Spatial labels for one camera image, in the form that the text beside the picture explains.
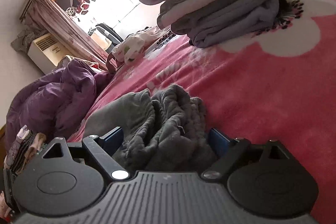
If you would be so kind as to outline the white printed crumpled cloth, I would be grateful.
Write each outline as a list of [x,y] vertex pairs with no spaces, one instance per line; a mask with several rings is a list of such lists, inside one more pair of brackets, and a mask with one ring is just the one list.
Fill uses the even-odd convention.
[[131,63],[158,39],[158,32],[158,28],[151,27],[129,35],[112,49],[112,57],[121,64]]

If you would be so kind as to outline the grey sweatpants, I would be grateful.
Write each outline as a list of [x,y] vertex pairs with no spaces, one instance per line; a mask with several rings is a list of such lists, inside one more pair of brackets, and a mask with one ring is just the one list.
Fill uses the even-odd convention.
[[217,159],[207,143],[203,101],[179,85],[121,96],[89,116],[83,136],[103,136],[115,127],[122,128],[123,142],[113,158],[130,173],[201,173]]

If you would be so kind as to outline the white air conditioner unit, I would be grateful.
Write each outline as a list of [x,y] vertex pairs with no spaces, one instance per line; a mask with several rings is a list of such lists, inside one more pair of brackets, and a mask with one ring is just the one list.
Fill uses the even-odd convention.
[[66,55],[72,53],[50,33],[33,40],[28,51],[28,57],[45,75],[54,70]]

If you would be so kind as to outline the pink floral curtain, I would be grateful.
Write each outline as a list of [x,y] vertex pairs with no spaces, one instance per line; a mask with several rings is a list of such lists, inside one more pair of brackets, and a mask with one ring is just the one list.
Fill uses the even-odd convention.
[[48,31],[75,57],[107,71],[106,53],[54,0],[32,0],[23,20],[33,31]]

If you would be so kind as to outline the pink floral blanket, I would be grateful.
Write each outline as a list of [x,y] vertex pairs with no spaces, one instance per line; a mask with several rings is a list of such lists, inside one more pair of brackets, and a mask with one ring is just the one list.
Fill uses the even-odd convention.
[[91,107],[178,84],[206,122],[254,143],[281,141],[319,188],[310,220],[335,223],[335,0],[288,0],[287,25],[199,49],[186,36],[121,68]]

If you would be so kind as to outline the black stroller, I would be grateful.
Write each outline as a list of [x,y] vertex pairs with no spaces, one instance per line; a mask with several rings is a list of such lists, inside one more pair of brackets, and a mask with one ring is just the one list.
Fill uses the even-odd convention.
[[108,53],[123,42],[123,38],[105,23],[99,23],[90,28],[88,35]]

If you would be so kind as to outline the purple quilt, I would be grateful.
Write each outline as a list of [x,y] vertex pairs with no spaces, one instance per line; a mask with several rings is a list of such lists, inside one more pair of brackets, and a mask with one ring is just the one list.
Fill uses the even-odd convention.
[[84,61],[74,59],[25,86],[7,112],[6,149],[23,126],[45,134],[47,140],[57,136],[68,139],[112,78],[112,73],[96,72]]

